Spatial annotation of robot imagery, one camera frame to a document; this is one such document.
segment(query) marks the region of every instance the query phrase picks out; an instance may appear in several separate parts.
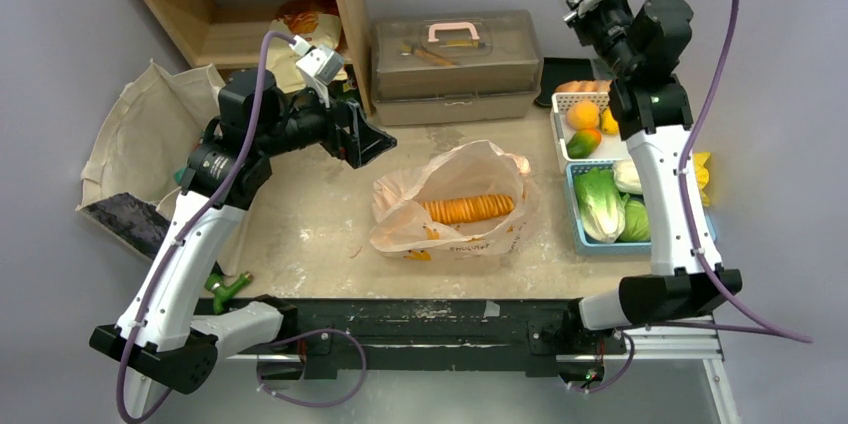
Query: lettuce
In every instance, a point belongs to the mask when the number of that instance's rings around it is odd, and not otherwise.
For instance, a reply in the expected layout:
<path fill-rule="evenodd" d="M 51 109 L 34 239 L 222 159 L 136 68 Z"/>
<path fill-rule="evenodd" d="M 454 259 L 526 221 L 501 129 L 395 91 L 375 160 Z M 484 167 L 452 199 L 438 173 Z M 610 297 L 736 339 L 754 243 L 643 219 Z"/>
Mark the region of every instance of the lettuce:
<path fill-rule="evenodd" d="M 624 231 L 624 202 L 612 171 L 595 167 L 576 176 L 574 192 L 586 234 L 600 242 L 615 242 Z"/>
<path fill-rule="evenodd" d="M 621 242 L 648 242 L 651 240 L 651 225 L 648 209 L 642 201 L 627 199 L 624 203 L 624 232 L 618 236 Z"/>

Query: cabbage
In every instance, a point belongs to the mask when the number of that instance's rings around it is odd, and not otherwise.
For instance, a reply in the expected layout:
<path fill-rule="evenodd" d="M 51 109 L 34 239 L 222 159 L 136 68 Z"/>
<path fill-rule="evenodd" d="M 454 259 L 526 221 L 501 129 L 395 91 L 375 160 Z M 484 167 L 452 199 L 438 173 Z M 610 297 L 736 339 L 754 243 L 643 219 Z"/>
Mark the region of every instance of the cabbage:
<path fill-rule="evenodd" d="M 642 201 L 624 196 L 624 232 L 618 236 L 621 242 L 647 242 L 651 240 L 651 225 L 648 209 Z"/>
<path fill-rule="evenodd" d="M 612 171 L 595 167 L 578 175 L 574 192 L 586 234 L 600 242 L 615 242 L 624 231 L 624 203 Z"/>
<path fill-rule="evenodd" d="M 630 194 L 642 194 L 642 182 L 639 173 L 636 172 L 636 164 L 633 159 L 621 159 L 612 165 L 612 175 L 615 186 L 621 192 Z"/>

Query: table surface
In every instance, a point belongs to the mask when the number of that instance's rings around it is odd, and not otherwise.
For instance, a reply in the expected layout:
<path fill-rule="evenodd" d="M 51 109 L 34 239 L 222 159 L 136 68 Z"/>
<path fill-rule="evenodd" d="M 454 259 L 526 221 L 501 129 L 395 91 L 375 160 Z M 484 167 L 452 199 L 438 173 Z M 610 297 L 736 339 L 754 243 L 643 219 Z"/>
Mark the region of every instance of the table surface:
<path fill-rule="evenodd" d="M 644 256 L 579 256 L 568 218 L 549 110 L 516 120 L 387 128 L 396 149 L 353 170 L 319 146 L 272 161 L 274 175 L 250 211 L 236 261 L 254 282 L 244 296 L 301 298 L 575 298 L 613 289 L 623 276 L 650 273 Z M 514 252 L 450 261 L 381 255 L 368 241 L 373 182 L 426 164 L 453 147 L 489 139 L 527 157 L 542 191 L 539 226 Z"/>

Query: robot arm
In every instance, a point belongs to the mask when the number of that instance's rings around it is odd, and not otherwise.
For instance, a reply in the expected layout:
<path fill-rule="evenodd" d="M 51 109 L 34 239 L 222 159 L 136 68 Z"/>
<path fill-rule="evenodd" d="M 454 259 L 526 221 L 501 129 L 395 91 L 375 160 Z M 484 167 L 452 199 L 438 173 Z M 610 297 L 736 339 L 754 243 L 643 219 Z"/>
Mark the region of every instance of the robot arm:
<path fill-rule="evenodd" d="M 289 102 L 268 71 L 246 70 L 230 77 L 218 93 L 220 116 L 210 121 L 202 143 L 189 156 L 171 226 L 144 284 L 117 323 L 96 328 L 89 341 L 94 349 L 120 360 L 130 331 L 138 328 L 129 367 L 183 394 L 199 388 L 218 359 L 287 337 L 297 327 L 292 309 L 271 298 L 221 316 L 193 316 L 221 247 L 271 176 L 270 158 L 320 144 L 333 157 L 359 168 L 397 144 L 368 124 L 358 102 L 330 97 L 326 85 L 343 64 L 341 56 L 296 41 L 292 47 L 303 55 L 298 68 L 310 87 Z M 266 73 L 258 125 L 244 165 L 235 169 L 248 136 L 257 72 Z M 232 186 L 176 242 L 168 262 L 166 254 L 177 233 L 232 172 L 237 173 Z M 145 318 L 135 322 L 150 286 L 155 288 Z M 135 387 L 139 395 L 150 392 L 149 381 Z M 144 407 L 139 395 L 132 398 L 137 410 Z"/>
<path fill-rule="evenodd" d="M 567 1 L 573 10 L 565 19 L 568 26 L 616 76 L 609 106 L 642 182 L 651 222 L 652 275 L 624 278 L 613 291 L 574 301 L 564 327 L 599 331 L 708 314 L 724 298 L 703 274 L 696 254 L 704 255 L 734 294 L 742 281 L 738 271 L 722 267 L 709 236 L 691 156 L 684 170 L 690 192 L 685 198 L 680 193 L 679 153 L 693 120 L 673 71 L 692 36 L 692 10 L 683 0 L 647 0 L 634 17 L 627 0 Z M 697 248 L 683 199 L 705 237 Z"/>

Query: plastic basket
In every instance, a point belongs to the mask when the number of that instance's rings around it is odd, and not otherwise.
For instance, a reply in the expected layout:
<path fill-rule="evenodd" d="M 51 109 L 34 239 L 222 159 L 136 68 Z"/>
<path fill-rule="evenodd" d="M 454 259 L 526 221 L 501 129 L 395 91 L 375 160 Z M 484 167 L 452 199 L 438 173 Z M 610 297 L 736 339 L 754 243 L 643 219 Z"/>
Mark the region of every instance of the plastic basket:
<path fill-rule="evenodd" d="M 557 92 L 551 98 L 553 106 L 551 106 L 551 128 L 554 133 L 554 143 L 556 146 L 557 161 L 559 161 L 559 171 L 565 174 L 565 166 L 569 162 L 597 162 L 611 159 L 624 159 L 628 157 L 627 144 L 621 141 L 619 136 L 610 136 L 604 134 L 601 139 L 601 144 L 595 149 L 595 152 L 587 159 L 574 159 L 568 157 L 565 150 L 565 144 L 571 140 L 574 133 L 577 132 L 565 123 L 565 113 L 568 108 L 578 102 L 588 99 L 600 107 L 603 112 L 609 104 L 609 94 L 606 92 Z"/>
<path fill-rule="evenodd" d="M 566 166 L 565 196 L 568 200 L 569 215 L 571 217 L 571 231 L 574 234 L 574 247 L 578 254 L 650 254 L 650 242 L 598 242 L 586 234 L 583 222 L 580 219 L 580 211 L 577 209 L 577 194 L 574 192 L 574 178 L 580 174 L 589 172 L 590 169 L 612 169 L 614 161 L 595 161 L 592 163 L 570 163 Z M 706 216 L 707 228 L 713 241 L 716 240 L 716 232 L 713 228 L 710 216 Z"/>

